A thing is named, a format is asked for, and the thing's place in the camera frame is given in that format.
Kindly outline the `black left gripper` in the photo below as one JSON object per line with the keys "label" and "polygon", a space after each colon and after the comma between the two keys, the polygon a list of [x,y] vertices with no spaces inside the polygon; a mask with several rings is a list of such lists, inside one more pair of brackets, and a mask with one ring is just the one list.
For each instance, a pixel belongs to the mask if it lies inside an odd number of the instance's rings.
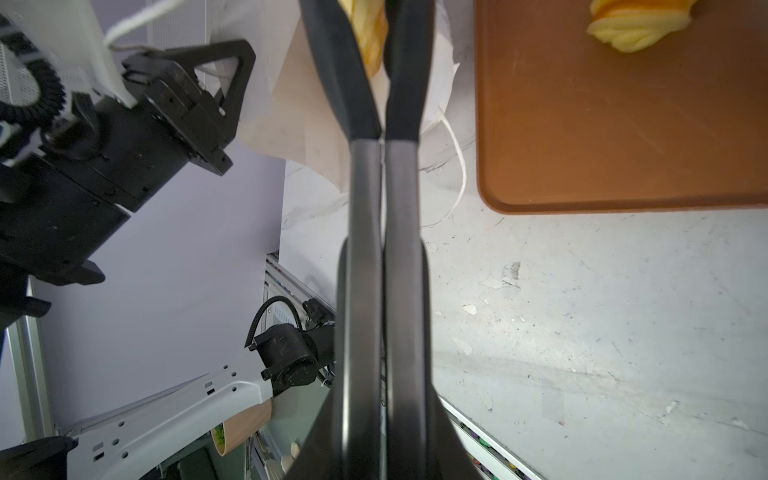
{"label": "black left gripper", "polygon": [[122,61],[132,107],[77,93],[68,118],[25,118],[1,150],[1,282],[103,281],[91,261],[184,166],[221,175],[256,56],[246,40]]}

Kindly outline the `cartoon animal paper gift bag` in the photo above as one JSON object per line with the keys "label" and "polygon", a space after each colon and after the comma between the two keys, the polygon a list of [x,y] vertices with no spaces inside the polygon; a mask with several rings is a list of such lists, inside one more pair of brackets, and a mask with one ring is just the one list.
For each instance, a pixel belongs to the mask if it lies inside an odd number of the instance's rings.
{"label": "cartoon animal paper gift bag", "polygon": [[[256,53],[256,65],[246,90],[237,138],[249,149],[302,164],[329,180],[341,193],[349,190],[350,158],[347,140],[333,115],[315,70],[301,20],[298,1],[143,1],[143,9],[126,16],[105,33],[112,51],[160,50],[161,33],[171,35],[187,5],[206,4],[206,39],[210,43],[245,39]],[[145,44],[124,44],[120,39],[148,26],[152,39]],[[432,223],[446,220],[462,200],[467,166],[456,134],[445,117],[459,64],[453,62],[453,42],[444,1],[436,1],[434,50],[420,133],[438,122],[448,131],[462,171],[462,183],[451,208]],[[369,79],[379,117],[384,120],[389,79],[383,62]]]}

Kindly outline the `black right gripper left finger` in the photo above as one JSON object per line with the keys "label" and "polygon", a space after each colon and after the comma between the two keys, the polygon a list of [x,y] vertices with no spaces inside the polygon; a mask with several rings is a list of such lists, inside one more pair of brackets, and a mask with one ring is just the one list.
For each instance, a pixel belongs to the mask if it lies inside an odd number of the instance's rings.
{"label": "black right gripper left finger", "polygon": [[[348,235],[339,260],[336,372],[343,360],[347,388],[364,391],[366,374],[378,387],[382,337],[382,128],[353,28],[337,1],[303,1],[300,11],[315,68],[350,153]],[[381,440],[362,419],[346,421]],[[376,479],[373,447],[346,433],[347,461],[333,456],[337,479]]]}

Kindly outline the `brown rectangular tray mat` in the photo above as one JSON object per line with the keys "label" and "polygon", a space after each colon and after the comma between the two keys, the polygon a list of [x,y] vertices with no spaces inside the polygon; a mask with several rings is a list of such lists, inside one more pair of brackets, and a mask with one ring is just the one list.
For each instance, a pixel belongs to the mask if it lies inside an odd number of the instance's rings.
{"label": "brown rectangular tray mat", "polygon": [[585,1],[474,6],[477,186],[507,215],[767,203],[767,5],[701,1],[637,53]]}

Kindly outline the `orange ring doughnut fake bread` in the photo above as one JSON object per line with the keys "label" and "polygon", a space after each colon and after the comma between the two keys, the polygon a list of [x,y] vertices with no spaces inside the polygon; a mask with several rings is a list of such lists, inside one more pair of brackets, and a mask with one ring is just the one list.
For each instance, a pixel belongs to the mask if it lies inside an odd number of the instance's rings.
{"label": "orange ring doughnut fake bread", "polygon": [[360,50],[366,75],[372,79],[383,62],[388,35],[388,21],[384,0],[339,0]]}

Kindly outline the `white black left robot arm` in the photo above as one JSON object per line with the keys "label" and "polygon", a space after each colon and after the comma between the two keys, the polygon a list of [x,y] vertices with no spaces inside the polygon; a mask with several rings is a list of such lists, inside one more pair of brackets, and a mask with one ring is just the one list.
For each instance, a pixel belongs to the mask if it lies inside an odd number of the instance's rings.
{"label": "white black left robot arm", "polygon": [[[38,83],[40,99],[3,104],[22,135],[40,130],[41,154],[1,169],[1,324],[41,317],[48,302],[30,278],[64,286],[103,281],[92,254],[185,165],[231,166],[233,140],[255,54],[244,40],[149,51],[124,63],[133,107],[72,96],[21,34],[6,37]],[[1,453],[5,479],[138,479],[192,440],[286,390],[312,383],[333,359],[331,321],[250,328],[237,357],[142,410],[78,437],[51,436]]]}

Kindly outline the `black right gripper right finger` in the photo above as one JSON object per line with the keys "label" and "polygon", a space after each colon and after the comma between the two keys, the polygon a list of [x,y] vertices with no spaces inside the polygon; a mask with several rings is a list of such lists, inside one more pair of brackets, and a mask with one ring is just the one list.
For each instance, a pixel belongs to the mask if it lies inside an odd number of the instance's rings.
{"label": "black right gripper right finger", "polygon": [[476,479],[479,472],[432,382],[431,308],[421,239],[418,149],[434,44],[432,1],[388,1],[384,66],[386,472],[391,479]]}

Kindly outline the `yellow ridged fake bread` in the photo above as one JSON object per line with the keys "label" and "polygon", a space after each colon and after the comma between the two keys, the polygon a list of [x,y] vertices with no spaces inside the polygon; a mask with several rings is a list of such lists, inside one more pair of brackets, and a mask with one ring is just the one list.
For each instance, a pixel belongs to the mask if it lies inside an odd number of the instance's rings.
{"label": "yellow ridged fake bread", "polygon": [[587,34],[622,53],[653,46],[691,23],[696,0],[594,0]]}

